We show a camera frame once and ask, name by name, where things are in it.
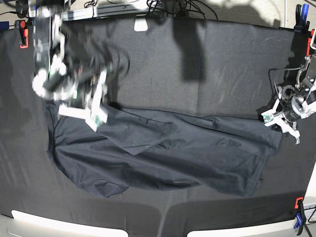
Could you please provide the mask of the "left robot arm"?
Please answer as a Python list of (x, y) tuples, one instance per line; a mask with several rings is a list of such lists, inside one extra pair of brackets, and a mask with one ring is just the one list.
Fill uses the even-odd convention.
[(282, 133), (295, 138), (300, 143), (297, 121), (316, 113), (316, 31), (310, 32), (305, 63), (299, 68), (284, 68), (284, 71), (297, 71), (293, 86), (274, 85), (276, 100), (271, 109), (261, 113), (266, 127), (277, 125)]

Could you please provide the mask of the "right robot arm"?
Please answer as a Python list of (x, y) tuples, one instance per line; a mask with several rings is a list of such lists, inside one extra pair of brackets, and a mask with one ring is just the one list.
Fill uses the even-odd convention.
[(112, 72), (110, 57), (97, 51), (95, 44), (76, 40), (87, 52), (80, 59), (71, 48), (70, 29), (62, 14), (70, 0), (37, 0), (34, 10), (34, 77), (32, 89), (45, 100), (58, 104), (60, 116), (82, 119), (93, 130), (108, 120), (102, 103), (108, 92), (107, 78)]

